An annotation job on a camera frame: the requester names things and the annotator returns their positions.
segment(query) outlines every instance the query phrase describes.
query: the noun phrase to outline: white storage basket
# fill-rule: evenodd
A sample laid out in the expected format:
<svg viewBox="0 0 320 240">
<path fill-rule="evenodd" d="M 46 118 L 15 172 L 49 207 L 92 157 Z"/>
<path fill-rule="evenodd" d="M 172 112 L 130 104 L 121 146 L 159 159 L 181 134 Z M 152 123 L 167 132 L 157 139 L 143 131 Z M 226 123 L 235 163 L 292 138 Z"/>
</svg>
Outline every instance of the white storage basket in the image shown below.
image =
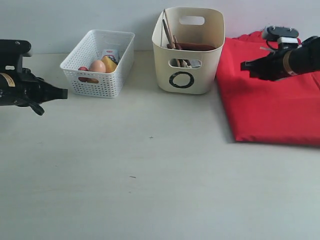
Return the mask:
<svg viewBox="0 0 320 240">
<path fill-rule="evenodd" d="M 168 92 L 204 94 L 211 89 L 225 43 L 224 16 L 218 10 L 210 8 L 171 7 L 166 11 L 170 30 L 172 35 L 176 36 L 178 43 L 206 44 L 215 49 L 209 51 L 168 49 L 169 42 L 162 23 L 166 18 L 161 13 L 152 35 L 157 83 L 160 88 Z M 188 18 L 195 20 L 194 23 L 184 22 Z M 197 60 L 201 66 L 198 68 L 173 66 L 170 62 L 174 59 Z"/>
<path fill-rule="evenodd" d="M 72 91 L 78 95 L 113 99 L 120 93 L 134 63 L 134 38 L 132 32 L 91 30 L 60 64 Z M 116 49 L 120 61 L 112 73 L 80 71 L 89 69 L 91 63 L 100 59 L 103 50 Z M 79 78 L 91 78 L 98 83 L 82 82 Z"/>
</svg>

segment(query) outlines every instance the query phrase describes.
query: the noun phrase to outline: white plastic basket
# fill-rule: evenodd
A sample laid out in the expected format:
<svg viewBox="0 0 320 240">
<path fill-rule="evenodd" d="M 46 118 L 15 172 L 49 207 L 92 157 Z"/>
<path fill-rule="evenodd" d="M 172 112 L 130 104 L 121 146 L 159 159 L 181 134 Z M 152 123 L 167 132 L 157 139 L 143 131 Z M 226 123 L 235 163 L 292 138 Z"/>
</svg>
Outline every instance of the white plastic basket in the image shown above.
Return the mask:
<svg viewBox="0 0 320 240">
<path fill-rule="evenodd" d="M 120 93 L 134 63 L 134 38 L 132 32 L 91 30 L 60 64 L 75 94 L 114 99 Z M 89 69 L 91 63 L 100 59 L 104 49 L 116 49 L 120 61 L 112 73 L 80 71 Z M 98 83 L 82 82 L 79 78 L 91 78 Z"/>
<path fill-rule="evenodd" d="M 206 44 L 215 47 L 209 51 L 176 50 L 167 48 L 169 43 L 160 14 L 155 25 L 152 43 L 157 83 L 167 92 L 204 94 L 211 89 L 222 48 L 225 43 L 223 14 L 215 9 L 197 7 L 171 7 L 166 9 L 169 27 L 178 43 Z M 185 18 L 196 19 L 195 23 L 184 22 Z M 178 67 L 170 64 L 174 59 L 197 60 L 199 68 Z"/>
</svg>

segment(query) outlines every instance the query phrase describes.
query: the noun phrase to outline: red cloth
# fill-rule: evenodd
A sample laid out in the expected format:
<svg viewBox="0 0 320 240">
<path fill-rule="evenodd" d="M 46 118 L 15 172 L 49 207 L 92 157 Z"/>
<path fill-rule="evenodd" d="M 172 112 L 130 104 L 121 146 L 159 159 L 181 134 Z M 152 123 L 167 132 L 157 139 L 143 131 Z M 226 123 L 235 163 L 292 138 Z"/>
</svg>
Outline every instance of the red cloth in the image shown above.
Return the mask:
<svg viewBox="0 0 320 240">
<path fill-rule="evenodd" d="M 237 142 L 320 146 L 320 72 L 280 81 L 249 78 L 240 63 L 264 57 L 257 31 L 227 38 L 216 78 Z"/>
</svg>

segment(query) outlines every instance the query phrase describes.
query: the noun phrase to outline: white wall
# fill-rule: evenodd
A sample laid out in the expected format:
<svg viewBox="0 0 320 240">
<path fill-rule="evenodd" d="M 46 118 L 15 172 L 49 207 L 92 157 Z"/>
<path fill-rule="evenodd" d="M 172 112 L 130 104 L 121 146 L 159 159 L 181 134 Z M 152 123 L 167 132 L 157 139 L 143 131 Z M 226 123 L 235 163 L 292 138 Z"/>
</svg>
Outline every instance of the white wall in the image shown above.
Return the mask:
<svg viewBox="0 0 320 240">
<path fill-rule="evenodd" d="M 176 6 L 222 11 L 227 37 L 265 25 L 297 28 L 302 39 L 320 35 L 318 0 L 1 0 L 0 38 L 29 40 L 35 53 L 68 53 L 91 29 L 130 31 L 137 50 L 151 50 L 157 17 Z"/>
</svg>

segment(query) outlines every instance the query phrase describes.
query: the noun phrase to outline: bin handle hole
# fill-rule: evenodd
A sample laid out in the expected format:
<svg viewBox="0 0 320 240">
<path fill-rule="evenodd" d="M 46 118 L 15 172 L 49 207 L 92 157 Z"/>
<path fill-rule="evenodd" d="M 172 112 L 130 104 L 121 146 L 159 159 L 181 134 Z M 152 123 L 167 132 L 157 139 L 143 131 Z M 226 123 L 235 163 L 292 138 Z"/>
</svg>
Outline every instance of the bin handle hole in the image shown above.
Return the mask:
<svg viewBox="0 0 320 240">
<path fill-rule="evenodd" d="M 203 25 L 205 18 L 203 16 L 182 16 L 179 22 L 182 25 Z"/>
<path fill-rule="evenodd" d="M 198 59 L 176 59 L 172 58 L 169 61 L 169 66 L 174 68 L 183 68 L 183 69 L 199 69 L 202 67 L 202 61 Z"/>
<path fill-rule="evenodd" d="M 90 83 L 90 84 L 98 84 L 98 79 L 90 78 L 90 77 L 78 77 L 78 80 L 82 83 Z"/>
</svg>

